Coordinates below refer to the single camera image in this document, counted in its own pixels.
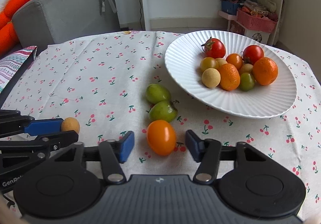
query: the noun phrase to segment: plate rim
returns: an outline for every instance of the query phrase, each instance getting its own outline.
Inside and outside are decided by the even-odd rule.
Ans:
[[[187,34],[183,34],[182,36],[176,38],[174,41],[176,41],[176,40],[178,40],[179,38],[182,38],[182,37],[184,37],[184,36],[186,36],[186,35],[188,35],[188,34],[193,34],[193,33],[198,33],[198,32],[203,32],[203,31],[219,31],[219,32],[225,32],[225,33],[231,33],[231,32],[222,31],[222,30],[200,30],[200,31],[194,31],[194,32],[190,32],[190,33],[187,33]],[[255,41],[255,40],[253,40],[253,39],[251,39],[251,38],[249,38],[249,37],[246,37],[246,36],[243,36],[243,35],[240,35],[240,34],[236,34],[236,35],[241,36],[241,37],[248,38],[248,39],[250,39],[251,41],[253,41],[255,44],[259,44],[259,46],[262,45],[262,46],[266,47],[271,53],[273,53],[273,51],[269,48],[269,47],[270,47],[269,45],[261,44],[261,43]],[[165,56],[164,56],[164,63],[165,63],[166,70],[167,70],[167,72],[169,73],[169,75],[171,76],[171,78],[176,82],[176,84],[177,84],[180,88],[182,88],[182,89],[183,89],[185,92],[187,92],[190,96],[193,96],[193,98],[197,99],[197,100],[200,101],[201,103],[204,103],[204,104],[206,104],[206,105],[208,105],[208,106],[210,106],[210,107],[212,107],[212,108],[214,108],[214,109],[216,109],[216,110],[219,110],[219,111],[222,111],[222,112],[231,114],[231,115],[235,115],[235,116],[238,116],[238,117],[248,118],[248,119],[269,119],[269,118],[275,118],[275,117],[281,116],[281,115],[285,114],[286,112],[288,112],[288,111],[291,109],[291,107],[293,106],[293,104],[295,103],[296,96],[298,95],[297,82],[296,82],[293,74],[291,73],[290,69],[289,69],[288,66],[286,65],[286,63],[285,63],[277,54],[275,54],[275,53],[273,53],[273,54],[274,54],[275,56],[277,56],[277,57],[286,65],[287,69],[289,70],[289,72],[290,72],[290,74],[292,75],[292,78],[293,78],[293,80],[294,80],[294,82],[295,82],[295,98],[293,99],[293,103],[290,105],[290,107],[289,107],[285,112],[281,112],[281,113],[276,114],[276,115],[273,115],[273,116],[253,116],[253,115],[245,115],[245,114],[241,114],[241,113],[236,113],[236,112],[233,112],[233,111],[225,110],[225,109],[223,109],[223,108],[221,108],[221,107],[215,107],[215,106],[213,106],[213,105],[211,105],[211,104],[209,104],[209,103],[204,102],[203,100],[201,100],[200,98],[198,98],[197,96],[195,96],[193,93],[190,93],[189,91],[185,90],[184,87],[183,87],[179,82],[177,82],[177,80],[174,78],[174,76],[172,75],[172,73],[169,71],[169,68],[167,67],[167,63],[166,63],[166,59],[167,59],[167,58],[166,58],[166,56],[168,56],[168,55],[167,55],[166,53],[167,53],[168,48],[174,43],[174,41],[172,41],[172,42],[167,46],[166,51],[165,51],[165,54],[164,54],[164,55],[165,55]]]

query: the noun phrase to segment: pink basket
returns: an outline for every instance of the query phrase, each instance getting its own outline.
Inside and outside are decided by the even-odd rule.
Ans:
[[[260,17],[251,16],[238,9],[237,21],[242,24],[246,29],[254,31],[262,31],[272,33],[275,29],[277,22],[272,20],[264,20]]]

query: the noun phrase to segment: white plate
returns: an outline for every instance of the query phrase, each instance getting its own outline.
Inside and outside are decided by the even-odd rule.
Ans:
[[[201,45],[210,36],[224,43],[225,57],[230,53],[241,54],[249,45],[259,45],[264,50],[264,56],[277,64],[277,79],[269,86],[256,84],[255,88],[248,92],[205,87],[197,68],[200,61],[206,57]],[[215,109],[236,116],[253,119],[280,116],[291,108],[297,96],[292,73],[275,53],[248,37],[230,32],[196,31],[177,38],[165,52],[165,66],[174,81],[191,96]]]

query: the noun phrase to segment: screw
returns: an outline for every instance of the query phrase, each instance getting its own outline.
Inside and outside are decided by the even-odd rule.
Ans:
[[[199,181],[204,181],[204,182],[207,182],[207,181],[210,181],[212,176],[210,174],[207,174],[207,173],[199,173],[196,175],[195,177],[197,180]]]
[[[45,154],[40,152],[40,153],[37,154],[37,156],[38,156],[38,158],[43,159],[45,157]]]
[[[113,173],[113,174],[110,174],[107,179],[111,182],[120,182],[122,181],[124,178],[123,175],[121,174],[118,174],[118,173]]]

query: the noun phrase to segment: cherry print tablecloth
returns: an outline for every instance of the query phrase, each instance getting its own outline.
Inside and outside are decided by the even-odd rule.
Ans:
[[[321,87],[309,65],[298,57],[270,47],[295,77],[298,96],[285,115],[250,120],[212,109],[193,99],[171,79],[164,66],[167,46],[180,34],[165,32],[118,32],[82,37],[50,45],[24,73],[4,103],[36,119],[75,117],[80,141],[86,146],[135,132],[135,147],[122,165],[131,174],[189,174],[195,163],[184,145],[192,129],[202,138],[224,145],[246,141],[300,177],[306,199],[299,216],[307,218],[321,209]],[[143,97],[148,84],[166,86],[179,110],[171,123],[177,147],[167,156],[156,155],[147,145],[150,104]],[[31,139],[27,135],[9,139]],[[88,164],[99,177],[98,163]],[[219,177],[232,169],[222,162]]]

